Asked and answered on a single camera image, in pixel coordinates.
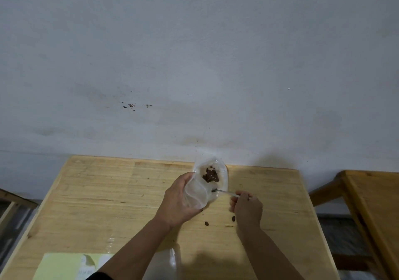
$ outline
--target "person's arm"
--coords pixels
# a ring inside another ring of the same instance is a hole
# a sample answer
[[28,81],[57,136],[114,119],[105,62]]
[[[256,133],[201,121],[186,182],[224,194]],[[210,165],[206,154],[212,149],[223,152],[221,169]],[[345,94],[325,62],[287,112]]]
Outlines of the person's arm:
[[141,279],[157,248],[172,230],[201,212],[183,204],[183,188],[192,172],[179,176],[166,190],[155,217],[98,271],[113,280]]
[[237,191],[229,211],[237,220],[237,234],[244,246],[256,277],[270,280],[304,280],[295,267],[261,229],[262,202],[248,192]]

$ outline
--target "clear plastic bag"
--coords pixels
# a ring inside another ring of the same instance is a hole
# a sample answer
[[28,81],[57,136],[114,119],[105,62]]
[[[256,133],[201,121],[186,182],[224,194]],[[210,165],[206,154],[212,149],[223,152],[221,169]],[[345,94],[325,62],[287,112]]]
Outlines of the clear plastic bag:
[[[206,182],[202,178],[206,174],[206,169],[210,167],[216,170],[218,182]],[[192,178],[184,187],[184,200],[189,207],[202,209],[208,202],[215,200],[220,195],[220,192],[212,193],[212,190],[227,191],[229,184],[227,167],[221,159],[212,157],[201,162],[195,162],[193,172]]]

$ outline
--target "floor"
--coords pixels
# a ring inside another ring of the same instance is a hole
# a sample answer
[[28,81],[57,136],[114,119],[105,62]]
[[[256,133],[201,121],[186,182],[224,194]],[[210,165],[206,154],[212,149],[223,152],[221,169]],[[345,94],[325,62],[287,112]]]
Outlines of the floor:
[[[0,214],[7,203],[0,203]],[[0,239],[0,272],[14,250],[17,242],[32,220],[36,210],[20,208]],[[318,214],[320,225],[328,246],[333,253],[368,255],[367,246],[350,216]],[[366,272],[339,271],[341,280],[376,280]]]

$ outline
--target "pile of dark seeds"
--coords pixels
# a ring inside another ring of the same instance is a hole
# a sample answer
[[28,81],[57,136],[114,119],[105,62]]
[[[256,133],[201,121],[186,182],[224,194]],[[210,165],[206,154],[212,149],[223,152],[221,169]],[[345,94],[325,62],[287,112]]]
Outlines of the pile of dark seeds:
[[219,177],[217,177],[217,173],[214,167],[210,166],[209,169],[206,169],[206,174],[202,177],[206,182],[218,182]]

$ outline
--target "wooden furniture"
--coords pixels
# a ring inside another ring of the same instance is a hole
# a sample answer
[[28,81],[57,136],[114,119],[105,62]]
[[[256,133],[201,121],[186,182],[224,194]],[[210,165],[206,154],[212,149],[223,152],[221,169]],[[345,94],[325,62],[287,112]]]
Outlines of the wooden furniture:
[[338,269],[367,270],[399,279],[399,173],[342,171],[310,193],[313,206],[343,196],[372,257],[333,255]]
[[[39,212],[7,263],[2,279],[32,279],[46,252],[115,253],[154,215],[164,191],[186,162],[73,156],[63,166]],[[255,192],[261,226],[307,280],[337,280],[299,172],[227,166],[229,189]],[[184,279],[256,279],[220,196],[173,231],[160,249],[178,245]]]
[[9,203],[7,209],[0,217],[0,236],[4,234],[8,223],[12,220],[20,206],[27,207],[29,209],[35,209],[38,206],[38,204],[32,200],[25,199],[3,189],[0,189],[0,200]]

